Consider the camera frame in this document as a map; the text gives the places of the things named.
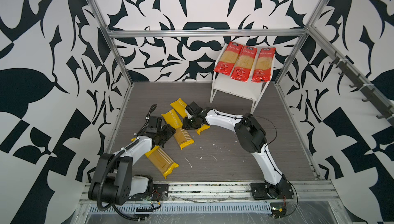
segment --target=side wall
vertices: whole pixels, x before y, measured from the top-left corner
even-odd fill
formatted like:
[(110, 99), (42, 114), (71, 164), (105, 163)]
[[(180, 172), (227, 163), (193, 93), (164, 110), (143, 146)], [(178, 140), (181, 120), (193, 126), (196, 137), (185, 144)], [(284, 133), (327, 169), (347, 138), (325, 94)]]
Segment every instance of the side wall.
[[(97, 0), (110, 30), (303, 28), (318, 0)], [(211, 81), (214, 61), (234, 37), (118, 39), (133, 81)], [(277, 46), (277, 75), (295, 37), (244, 37)]]
[(68, 223), (127, 83), (86, 0), (1, 0), (2, 223)]
[[(330, 0), (317, 29), (394, 100), (393, 0)], [(308, 38), (281, 82), (304, 143), (353, 221), (394, 221), (394, 128)]]

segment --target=wooden floor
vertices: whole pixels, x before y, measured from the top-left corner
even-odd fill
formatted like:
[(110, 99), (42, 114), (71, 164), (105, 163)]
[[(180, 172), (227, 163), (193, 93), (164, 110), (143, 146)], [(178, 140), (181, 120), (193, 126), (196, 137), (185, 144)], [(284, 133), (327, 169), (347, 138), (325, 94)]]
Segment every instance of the wooden floor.
[[(168, 112), (172, 109), (170, 103), (178, 98), (186, 103), (194, 101), (201, 107), (216, 107), (230, 114), (250, 112), (251, 100), (218, 91), (213, 103), (209, 103), (210, 91), (210, 83), (135, 83), (112, 147), (113, 152), (131, 142), (133, 134), (142, 127), (145, 115), (154, 103), (157, 108), (153, 116)], [(287, 179), (314, 179), (274, 85), (269, 84), (254, 115), (266, 117), (275, 124), (278, 137), (270, 144), (269, 150)], [(274, 127), (264, 119), (257, 120), (267, 132), (267, 140), (271, 141), (275, 136)], [(154, 181), (172, 182), (264, 179), (256, 160), (239, 145), (235, 133), (217, 126), (203, 131), (201, 135), (194, 130), (189, 132), (194, 144), (181, 150), (175, 139), (170, 138), (164, 146), (163, 150), (179, 164), (166, 180), (145, 156), (135, 163), (133, 173), (153, 176)]]

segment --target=black and white pattern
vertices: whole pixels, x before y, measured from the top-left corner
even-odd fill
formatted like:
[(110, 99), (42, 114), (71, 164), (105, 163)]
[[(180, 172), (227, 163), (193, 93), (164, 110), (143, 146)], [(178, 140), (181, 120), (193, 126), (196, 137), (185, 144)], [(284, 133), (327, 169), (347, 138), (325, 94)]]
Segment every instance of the black and white pattern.
[(394, 100), (394, 0), (330, 0), (315, 26)]
[[(393, 100), (392, 0), (330, 0), (317, 25)], [(311, 39), (281, 82), (303, 141), (354, 221), (394, 221), (394, 128)]]
[[(97, 0), (110, 30), (303, 28), (317, 1)], [(279, 44), (275, 69), (280, 69), (294, 38), (248, 37), (240, 43), (251, 46)], [(212, 62), (223, 44), (233, 39), (117, 39), (116, 44), (133, 81), (211, 81)]]
[(2, 223), (68, 223), (128, 84), (86, 0), (1, 0)]

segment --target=black and white wallpaper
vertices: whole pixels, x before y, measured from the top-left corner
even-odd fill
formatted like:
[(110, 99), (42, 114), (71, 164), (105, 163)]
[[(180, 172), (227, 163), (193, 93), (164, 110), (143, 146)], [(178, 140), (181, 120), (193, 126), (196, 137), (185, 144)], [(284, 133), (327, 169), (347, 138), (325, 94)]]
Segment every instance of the black and white wallpaper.
[(69, 223), (128, 84), (86, 0), (1, 0), (2, 223)]
[[(393, 0), (330, 0), (317, 25), (393, 100)], [(353, 221), (394, 221), (394, 128), (308, 38), (281, 82), (297, 128)]]
[[(317, 2), (318, 0), (97, 0), (110, 30), (303, 28)], [(117, 39), (116, 44), (133, 81), (211, 81), (214, 69), (212, 63), (224, 43), (233, 39), (234, 37)], [(245, 37), (239, 39), (239, 43), (251, 46), (278, 45), (275, 61), (275, 69), (278, 70), (289, 54), (294, 39), (295, 37)]]

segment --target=pasta package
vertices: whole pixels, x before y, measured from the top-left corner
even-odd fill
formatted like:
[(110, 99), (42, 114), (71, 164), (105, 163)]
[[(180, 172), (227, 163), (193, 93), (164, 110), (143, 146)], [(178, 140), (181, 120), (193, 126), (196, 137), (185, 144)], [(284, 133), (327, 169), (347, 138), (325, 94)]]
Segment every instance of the pasta package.
[(261, 49), (253, 73), (252, 82), (267, 82), (271, 80), (271, 66), (275, 50), (275, 47)]
[(254, 58), (256, 57), (257, 48), (251, 46), (244, 46), (239, 55), (238, 61), (235, 64), (231, 79), (247, 82), (250, 71), (253, 66)]
[(235, 62), (238, 59), (242, 46), (243, 45), (241, 44), (230, 42), (226, 50), (223, 52), (223, 55), (220, 58), (218, 64), (216, 65), (214, 71), (217, 73), (230, 75)]

